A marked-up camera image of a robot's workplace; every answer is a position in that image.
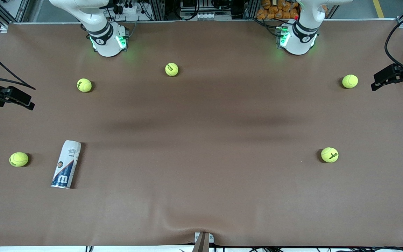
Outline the white blue tennis ball can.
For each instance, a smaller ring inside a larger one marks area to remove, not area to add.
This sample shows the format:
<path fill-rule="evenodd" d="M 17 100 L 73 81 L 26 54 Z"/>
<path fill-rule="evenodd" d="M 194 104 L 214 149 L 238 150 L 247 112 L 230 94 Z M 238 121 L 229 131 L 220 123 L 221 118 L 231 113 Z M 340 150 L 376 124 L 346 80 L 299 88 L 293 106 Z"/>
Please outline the white blue tennis ball can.
<path fill-rule="evenodd" d="M 58 163 L 53 175 L 51 187 L 71 188 L 74 172 L 77 166 L 81 149 L 81 143 L 66 140 L 61 148 Z"/>

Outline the orange bagged objects pile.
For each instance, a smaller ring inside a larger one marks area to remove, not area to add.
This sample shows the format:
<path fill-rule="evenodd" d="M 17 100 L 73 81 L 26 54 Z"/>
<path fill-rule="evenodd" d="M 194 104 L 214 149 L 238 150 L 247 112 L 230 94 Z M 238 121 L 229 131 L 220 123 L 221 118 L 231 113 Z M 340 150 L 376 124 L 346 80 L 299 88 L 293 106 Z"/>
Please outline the orange bagged objects pile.
<path fill-rule="evenodd" d="M 256 19 L 298 19 L 301 6 L 295 0 L 261 0 Z"/>

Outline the white power strip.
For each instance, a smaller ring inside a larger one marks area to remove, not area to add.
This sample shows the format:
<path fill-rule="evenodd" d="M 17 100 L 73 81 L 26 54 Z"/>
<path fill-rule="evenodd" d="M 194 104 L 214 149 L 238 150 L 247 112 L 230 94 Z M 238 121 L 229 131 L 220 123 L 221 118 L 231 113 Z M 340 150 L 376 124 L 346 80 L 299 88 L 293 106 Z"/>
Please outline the white power strip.
<path fill-rule="evenodd" d="M 113 0 L 115 14 L 138 14 L 142 8 L 139 0 Z"/>

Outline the grey electronics box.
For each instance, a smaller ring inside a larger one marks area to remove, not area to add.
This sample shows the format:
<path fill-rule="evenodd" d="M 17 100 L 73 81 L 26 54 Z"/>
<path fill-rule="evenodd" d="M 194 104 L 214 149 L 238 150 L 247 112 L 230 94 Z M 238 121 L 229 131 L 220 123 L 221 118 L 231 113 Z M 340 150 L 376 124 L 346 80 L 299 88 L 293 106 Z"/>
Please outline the grey electronics box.
<path fill-rule="evenodd" d="M 174 12 L 184 21 L 230 20 L 232 0 L 175 0 Z"/>

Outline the brown table cloth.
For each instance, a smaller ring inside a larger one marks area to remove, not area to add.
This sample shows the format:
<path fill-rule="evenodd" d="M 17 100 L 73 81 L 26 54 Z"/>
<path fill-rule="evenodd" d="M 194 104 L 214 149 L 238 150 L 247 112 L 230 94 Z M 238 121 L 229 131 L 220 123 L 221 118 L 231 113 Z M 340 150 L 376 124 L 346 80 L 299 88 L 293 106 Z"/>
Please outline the brown table cloth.
<path fill-rule="evenodd" d="M 111 58 L 78 24 L 11 25 L 0 60 L 36 106 L 0 107 L 0 246 L 403 247 L 403 88 L 370 87 L 395 24 L 325 21 L 293 56 L 254 21 L 146 22 Z"/>

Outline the aluminium frame post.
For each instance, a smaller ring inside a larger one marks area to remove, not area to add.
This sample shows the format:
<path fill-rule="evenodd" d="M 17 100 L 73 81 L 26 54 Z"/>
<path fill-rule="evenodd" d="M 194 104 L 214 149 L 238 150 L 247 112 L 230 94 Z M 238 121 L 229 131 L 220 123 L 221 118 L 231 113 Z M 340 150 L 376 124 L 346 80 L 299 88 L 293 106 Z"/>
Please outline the aluminium frame post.
<path fill-rule="evenodd" d="M 154 21 L 163 21 L 165 17 L 165 0 L 150 0 Z"/>
<path fill-rule="evenodd" d="M 244 0 L 245 10 L 243 18 L 256 18 L 257 11 L 261 8 L 261 0 Z"/>

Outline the grey metal mount bracket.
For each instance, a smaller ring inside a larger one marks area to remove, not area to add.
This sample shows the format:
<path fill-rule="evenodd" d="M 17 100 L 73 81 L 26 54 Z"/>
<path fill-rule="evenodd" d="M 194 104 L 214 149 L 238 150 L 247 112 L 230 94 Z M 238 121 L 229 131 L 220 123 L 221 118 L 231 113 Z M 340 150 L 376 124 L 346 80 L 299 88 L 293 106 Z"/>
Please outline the grey metal mount bracket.
<path fill-rule="evenodd" d="M 195 245 L 192 252 L 210 252 L 210 245 L 214 243 L 214 236 L 208 232 L 195 233 Z"/>

